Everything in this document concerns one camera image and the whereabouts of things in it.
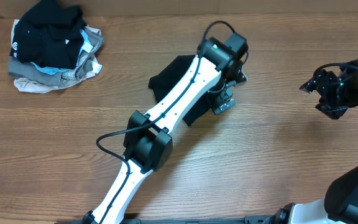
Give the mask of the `dark green t-shirt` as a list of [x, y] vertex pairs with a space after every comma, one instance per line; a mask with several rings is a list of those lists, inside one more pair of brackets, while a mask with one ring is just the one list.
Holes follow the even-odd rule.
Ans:
[[211, 109], [206, 92], [217, 84], [220, 76], [215, 64], [204, 57], [177, 56], [149, 80], [157, 102], [148, 110], [154, 127], [172, 132], [181, 119], [191, 126]]

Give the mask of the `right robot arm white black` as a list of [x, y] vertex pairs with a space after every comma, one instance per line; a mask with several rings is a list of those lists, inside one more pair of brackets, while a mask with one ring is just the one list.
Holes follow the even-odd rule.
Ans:
[[[349, 109], [358, 107], [358, 58], [318, 67], [299, 89], [316, 92], [319, 101], [315, 108], [328, 118], [341, 118]], [[332, 181], [322, 199], [289, 203], [263, 222], [358, 224], [358, 163]]]

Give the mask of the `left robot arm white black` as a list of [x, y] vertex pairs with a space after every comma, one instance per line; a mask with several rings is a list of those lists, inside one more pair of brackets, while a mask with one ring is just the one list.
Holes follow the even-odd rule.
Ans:
[[211, 37], [170, 92], [146, 114], [135, 111], [123, 130], [122, 166], [103, 201], [83, 223], [120, 223], [143, 181], [159, 170], [173, 149], [172, 135], [196, 102], [206, 97], [214, 114], [235, 106], [232, 86], [247, 81], [241, 58], [248, 54], [246, 39], [233, 33], [225, 42]]

